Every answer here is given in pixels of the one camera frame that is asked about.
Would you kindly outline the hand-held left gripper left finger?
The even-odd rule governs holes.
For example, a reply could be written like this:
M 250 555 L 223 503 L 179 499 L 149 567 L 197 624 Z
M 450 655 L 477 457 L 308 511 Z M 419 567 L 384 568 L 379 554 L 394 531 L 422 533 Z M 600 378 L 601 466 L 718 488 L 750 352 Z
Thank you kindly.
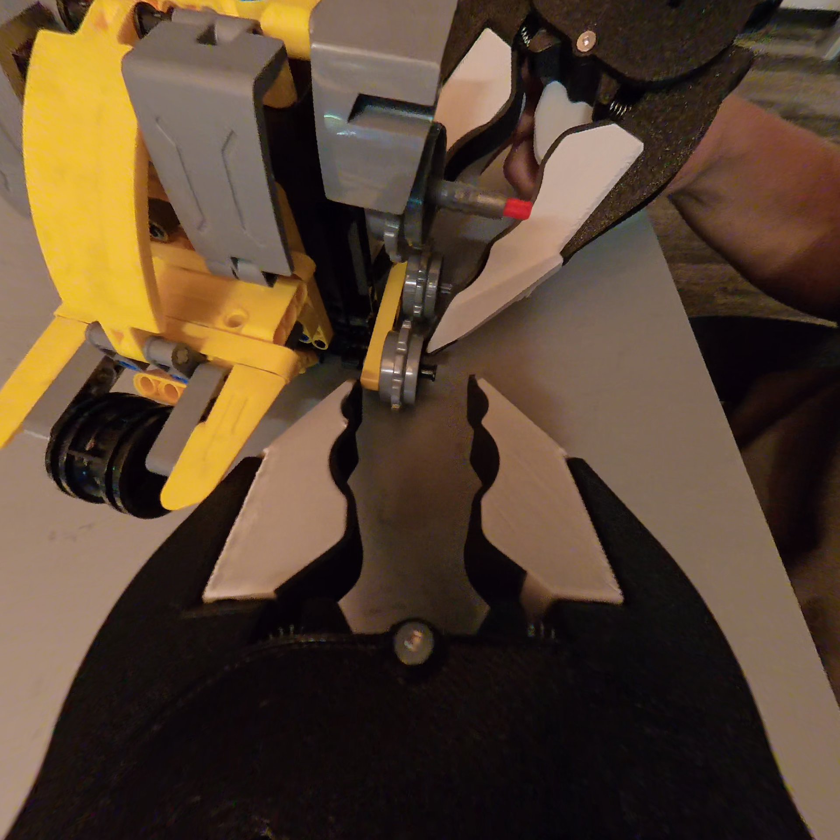
M 362 546 L 349 478 L 362 393 L 347 381 L 266 450 L 203 593 L 205 603 L 347 595 Z

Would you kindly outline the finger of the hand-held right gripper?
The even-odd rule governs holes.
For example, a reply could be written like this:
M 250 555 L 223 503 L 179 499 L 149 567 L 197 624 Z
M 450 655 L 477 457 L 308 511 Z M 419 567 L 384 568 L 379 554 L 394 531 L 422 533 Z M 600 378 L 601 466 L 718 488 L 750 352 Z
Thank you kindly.
M 510 46 L 485 28 L 444 83 L 436 121 L 446 131 L 445 177 L 473 177 L 509 143 L 524 87 Z
M 553 81 L 535 111 L 533 147 L 541 183 L 529 219 L 493 242 L 478 277 L 450 303 L 430 339 L 435 352 L 528 296 L 562 266 L 561 250 L 627 173 L 644 143 L 613 121 L 573 125 L 592 106 Z

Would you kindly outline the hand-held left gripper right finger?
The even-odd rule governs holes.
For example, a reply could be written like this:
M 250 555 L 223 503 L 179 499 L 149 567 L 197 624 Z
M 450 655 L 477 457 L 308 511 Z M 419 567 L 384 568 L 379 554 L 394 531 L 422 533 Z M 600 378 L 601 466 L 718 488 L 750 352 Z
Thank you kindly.
M 485 379 L 470 376 L 469 463 L 480 487 L 465 542 L 469 582 L 492 607 L 544 617 L 559 601 L 623 594 L 563 448 Z

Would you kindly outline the yellow grey brick toy vehicle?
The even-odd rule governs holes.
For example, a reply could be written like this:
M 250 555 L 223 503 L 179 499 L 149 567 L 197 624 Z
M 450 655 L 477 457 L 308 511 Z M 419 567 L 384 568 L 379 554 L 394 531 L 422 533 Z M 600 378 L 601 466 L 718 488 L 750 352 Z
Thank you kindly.
M 434 316 L 438 209 L 527 219 L 456 181 L 442 86 L 459 2 L 2 2 L 2 197 L 59 307 L 2 388 L 70 497 L 153 519 L 203 500 L 330 345 L 363 353 L 375 247 Z

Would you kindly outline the person's right forearm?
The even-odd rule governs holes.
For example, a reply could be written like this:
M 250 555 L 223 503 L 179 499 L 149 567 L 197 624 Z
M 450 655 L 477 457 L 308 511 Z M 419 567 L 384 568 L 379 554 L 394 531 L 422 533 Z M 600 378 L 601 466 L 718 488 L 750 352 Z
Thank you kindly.
M 665 194 L 762 292 L 838 322 L 837 144 L 732 93 Z

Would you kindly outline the person's right hand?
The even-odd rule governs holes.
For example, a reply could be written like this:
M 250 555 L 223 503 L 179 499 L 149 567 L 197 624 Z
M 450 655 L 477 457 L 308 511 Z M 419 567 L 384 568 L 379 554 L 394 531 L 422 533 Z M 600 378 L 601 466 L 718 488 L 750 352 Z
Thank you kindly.
M 539 163 L 534 152 L 534 115 L 540 93 L 527 98 L 518 125 L 510 138 L 510 150 L 503 164 L 507 181 L 520 198 L 531 200 L 537 189 Z

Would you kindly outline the person's leg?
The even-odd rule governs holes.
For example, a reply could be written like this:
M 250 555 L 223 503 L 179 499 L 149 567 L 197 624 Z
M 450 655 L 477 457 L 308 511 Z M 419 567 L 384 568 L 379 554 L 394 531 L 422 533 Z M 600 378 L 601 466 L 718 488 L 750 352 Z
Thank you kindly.
M 804 605 L 838 598 L 838 328 L 692 318 L 718 399 Z

